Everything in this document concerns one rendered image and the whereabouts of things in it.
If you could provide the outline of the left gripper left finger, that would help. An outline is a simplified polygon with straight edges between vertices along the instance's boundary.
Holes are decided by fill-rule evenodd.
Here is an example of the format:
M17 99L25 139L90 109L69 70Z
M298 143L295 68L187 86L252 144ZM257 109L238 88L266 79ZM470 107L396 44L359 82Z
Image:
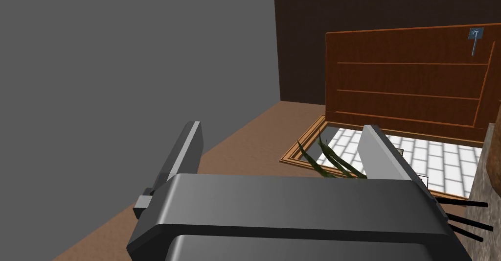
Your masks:
M176 174L196 174L203 154L204 140L200 121L189 121L172 147L152 186L154 194Z

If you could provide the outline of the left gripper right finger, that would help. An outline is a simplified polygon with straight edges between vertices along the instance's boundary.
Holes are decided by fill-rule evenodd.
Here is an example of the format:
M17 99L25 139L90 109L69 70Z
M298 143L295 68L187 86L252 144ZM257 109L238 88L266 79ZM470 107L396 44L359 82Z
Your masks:
M377 125L364 125L358 154L369 179L409 180L427 186Z

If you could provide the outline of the green plant leaves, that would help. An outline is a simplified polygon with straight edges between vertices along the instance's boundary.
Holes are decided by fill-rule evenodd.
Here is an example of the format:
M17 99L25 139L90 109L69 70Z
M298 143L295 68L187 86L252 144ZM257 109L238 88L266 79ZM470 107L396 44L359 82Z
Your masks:
M318 141L317 141L319 147L321 148L321 151L323 155L326 157L326 159L333 164L333 166L339 170L343 175L345 175L347 178L362 178L362 179L367 179L367 176L359 172L357 169L355 169L352 165L350 165L348 162L346 162L344 159L342 159L340 156L338 156L332 148L330 148L327 144L323 143L321 136L319 135ZM311 167L322 177L325 178L336 178L336 175L327 172L325 169L323 169L316 160L314 160L304 149L302 144L297 141L298 147L300 149L300 152L302 156L306 158L308 163L311 165Z

